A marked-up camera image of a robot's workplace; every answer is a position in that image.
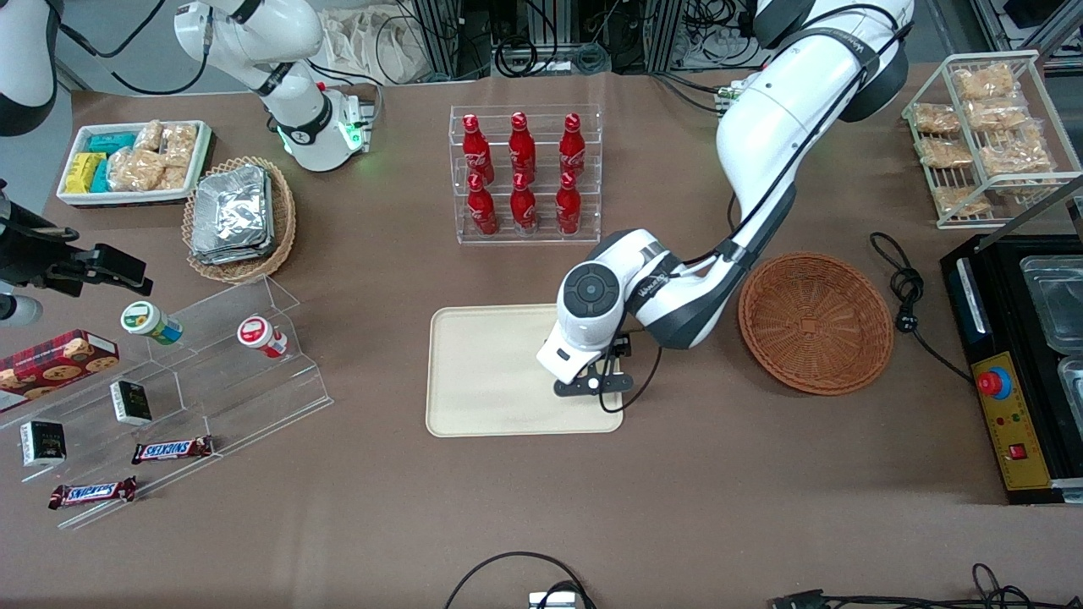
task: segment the emergency stop button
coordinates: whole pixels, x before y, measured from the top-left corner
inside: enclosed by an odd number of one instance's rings
[[[1004,400],[1012,394],[1012,377],[1000,366],[993,366],[979,374],[975,381],[982,396],[989,396],[994,400]]]

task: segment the brown woven basket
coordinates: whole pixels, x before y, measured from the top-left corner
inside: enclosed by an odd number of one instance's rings
[[[738,314],[760,365],[809,393],[857,391],[891,357],[884,299],[857,269],[830,256],[796,252],[760,264],[745,282]]]
[[[211,173],[233,171],[248,164],[258,165],[271,174],[271,205],[274,207],[274,232],[278,245],[271,252],[271,256],[266,258],[240,260],[238,262],[217,265],[204,264],[192,256],[188,256],[188,265],[207,278],[239,284],[259,275],[270,275],[277,271],[278,267],[282,267],[282,263],[286,261],[286,257],[289,256],[289,250],[293,247],[293,237],[297,235],[297,211],[293,206],[293,194],[289,191],[286,178],[283,177],[282,171],[274,164],[263,158],[243,156],[216,165],[206,174],[210,176]],[[195,191],[188,194],[188,200],[184,204],[184,223],[181,225],[181,238],[184,239],[184,245],[187,245],[190,249],[192,247],[192,213],[195,206]]]

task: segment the white bottle with green lid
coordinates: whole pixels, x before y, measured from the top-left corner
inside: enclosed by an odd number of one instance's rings
[[[129,304],[120,313],[120,325],[131,334],[153,338],[158,345],[172,345],[184,333],[181,322],[146,300]]]

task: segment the red bottle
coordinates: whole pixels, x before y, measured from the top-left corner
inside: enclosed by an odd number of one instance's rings
[[[572,113],[564,117],[564,137],[560,139],[560,172],[571,171],[578,178],[583,174],[587,144],[579,133],[579,115]]]
[[[485,184],[492,184],[496,178],[493,170],[493,155],[488,151],[488,142],[478,127],[478,117],[468,114],[462,117],[462,128],[466,135],[462,138],[462,155],[467,157],[467,167],[471,173],[482,177]]]
[[[579,231],[579,208],[583,199],[575,190],[575,174],[565,171],[560,176],[560,190],[557,191],[557,226],[562,235],[574,235]]]
[[[526,115],[517,112],[511,115],[511,138],[508,140],[511,153],[511,171],[522,173],[527,184],[534,183],[537,170],[537,155],[534,153],[534,137],[526,129]]]
[[[467,178],[467,185],[470,186],[467,205],[470,207],[470,217],[473,218],[478,232],[482,235],[496,234],[500,230],[500,223],[496,218],[496,208],[493,206],[493,195],[485,190],[482,177],[478,173],[471,173]]]
[[[516,220],[516,232],[520,236],[533,235],[538,230],[538,217],[534,209],[534,193],[531,192],[526,176],[516,173],[511,179],[511,217]]]

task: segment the brown tablecloth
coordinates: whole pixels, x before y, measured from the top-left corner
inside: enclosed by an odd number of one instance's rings
[[[937,261],[968,233],[934,226],[898,122],[929,70],[916,68],[889,111],[831,129],[768,255],[836,256],[890,302],[890,269],[867,234],[891,233],[925,275],[924,335],[962,363]],[[509,549],[567,561],[602,607],[760,607],[810,587],[958,597],[979,560],[1035,598],[1080,592],[1083,510],[1003,505],[974,390],[908,337],[870,388],[817,398],[755,363],[731,306],[703,345],[664,355],[616,432],[430,436],[432,313],[550,301],[589,249],[456,243],[449,106],[562,102],[604,104],[605,232],[645,226],[684,256],[725,234],[730,190],[714,118],[645,77],[390,89],[373,152],[328,173],[291,161],[256,95],[76,94],[76,126],[198,118],[219,137],[216,160],[259,155],[283,169],[299,228],[276,278],[301,300],[299,336],[336,403],[77,532],[54,529],[41,488],[18,482],[17,448],[4,448],[2,605],[436,607],[471,566]],[[47,215],[82,231],[82,243],[146,260],[167,310],[224,287],[186,265],[180,207],[80,211],[52,200]],[[123,338],[117,315],[134,299],[93,286],[78,300],[35,295],[43,320],[3,331],[4,351],[73,323]],[[652,351],[640,348],[628,370],[645,373]],[[458,602],[523,606],[526,592],[562,578],[516,559],[481,572]]]

